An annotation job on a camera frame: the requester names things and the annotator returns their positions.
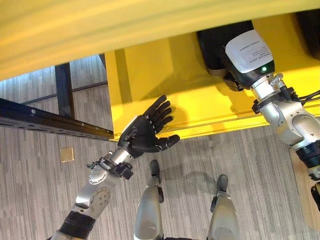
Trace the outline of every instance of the black cable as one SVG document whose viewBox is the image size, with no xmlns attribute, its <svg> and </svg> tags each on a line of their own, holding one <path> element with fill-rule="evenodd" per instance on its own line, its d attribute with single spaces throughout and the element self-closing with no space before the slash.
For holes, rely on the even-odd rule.
<svg viewBox="0 0 320 240">
<path fill-rule="evenodd" d="M 315 91 L 314 93 L 311 93 L 311 94 L 306 95 L 306 96 L 298 97 L 298 99 L 299 99 L 299 100 L 303 100 L 303 99 L 311 99 L 311 98 L 313 98 L 314 96 L 317 96 L 317 95 L 320 95 L 320 90 Z"/>
<path fill-rule="evenodd" d="M 312 101 L 316 101 L 316 100 L 320 100 L 320 96 L 318 97 L 315 97 L 317 95 L 320 95 L 320 90 L 318 91 L 315 91 L 309 95 L 306 95 L 306 96 L 301 96 L 301 97 L 298 97 L 298 95 L 296 94 L 296 92 L 293 92 L 291 94 L 291 97 L 292 97 L 292 100 L 295 101 L 295 102 L 299 102 L 303 105 L 305 105 L 307 102 L 312 102 Z"/>
</svg>

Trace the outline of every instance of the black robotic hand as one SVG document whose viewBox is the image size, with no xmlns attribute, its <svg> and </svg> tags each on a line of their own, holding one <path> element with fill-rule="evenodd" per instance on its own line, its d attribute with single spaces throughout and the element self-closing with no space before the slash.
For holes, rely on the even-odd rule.
<svg viewBox="0 0 320 240">
<path fill-rule="evenodd" d="M 159 97 L 143 115 L 134 119 L 120 136 L 118 146 L 125 149 L 133 158 L 143 153 L 166 150 L 180 140 L 178 135 L 156 137 L 164 125 L 173 120 L 172 116 L 168 116 L 172 109 L 169 107 L 170 101 L 166 99 L 166 95 Z"/>
</svg>

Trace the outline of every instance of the silver robotic arm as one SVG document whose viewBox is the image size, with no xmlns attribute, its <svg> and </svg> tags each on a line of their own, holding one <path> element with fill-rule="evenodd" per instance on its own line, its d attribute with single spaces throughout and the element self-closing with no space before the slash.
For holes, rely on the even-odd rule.
<svg viewBox="0 0 320 240">
<path fill-rule="evenodd" d="M 253 111 L 261 113 L 280 139 L 292 148 L 315 181 L 320 180 L 320 122 L 303 105 L 319 99 L 320 90 L 298 97 L 287 88 L 283 74 L 274 75 L 275 63 L 268 45 L 251 21 L 197 32 L 209 74 L 224 76 L 235 91 L 251 90 L 256 98 Z M 320 210 L 320 182 L 311 193 Z"/>
<path fill-rule="evenodd" d="M 268 74 L 251 86 L 257 98 L 253 105 L 280 139 L 293 149 L 308 168 L 311 179 L 320 180 L 320 121 L 295 101 L 283 81 L 283 74 Z"/>
<path fill-rule="evenodd" d="M 178 135 L 157 138 L 165 124 L 173 120 L 168 116 L 172 109 L 165 95 L 152 104 L 144 114 L 137 116 L 123 131 L 118 148 L 93 162 L 88 183 L 76 196 L 75 204 L 65 218 L 61 228 L 51 240 L 84 240 L 103 210 L 109 203 L 112 189 L 120 178 L 133 175 L 130 162 L 143 153 L 155 153 L 176 144 Z"/>
<path fill-rule="evenodd" d="M 108 205 L 111 191 L 119 179 L 130 178 L 131 159 L 132 156 L 119 147 L 92 165 L 88 183 L 76 196 L 69 215 L 51 240 L 87 239 L 96 220 Z"/>
</svg>

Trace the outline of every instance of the white label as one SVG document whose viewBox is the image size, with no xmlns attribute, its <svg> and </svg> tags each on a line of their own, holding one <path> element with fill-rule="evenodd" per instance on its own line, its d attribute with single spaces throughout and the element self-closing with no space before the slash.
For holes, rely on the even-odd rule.
<svg viewBox="0 0 320 240">
<path fill-rule="evenodd" d="M 250 30 L 236 36 L 225 46 L 225 53 L 240 73 L 248 73 L 273 60 L 266 42 Z"/>
</svg>

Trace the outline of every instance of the yellow table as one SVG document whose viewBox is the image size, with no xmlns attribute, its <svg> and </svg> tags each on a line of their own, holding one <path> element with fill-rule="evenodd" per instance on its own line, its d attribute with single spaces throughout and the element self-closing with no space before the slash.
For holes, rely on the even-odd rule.
<svg viewBox="0 0 320 240">
<path fill-rule="evenodd" d="M 305 46 L 293 14 L 253 21 L 269 45 L 276 71 L 300 95 L 320 89 L 319 60 Z M 195 33 L 188 33 L 106 53 L 106 69 L 115 140 L 137 114 L 166 94 L 174 120 L 160 137 L 210 135 L 268 123 L 251 110 L 251 91 L 233 92 L 205 69 Z M 320 101 L 306 109 L 320 116 Z"/>
</svg>

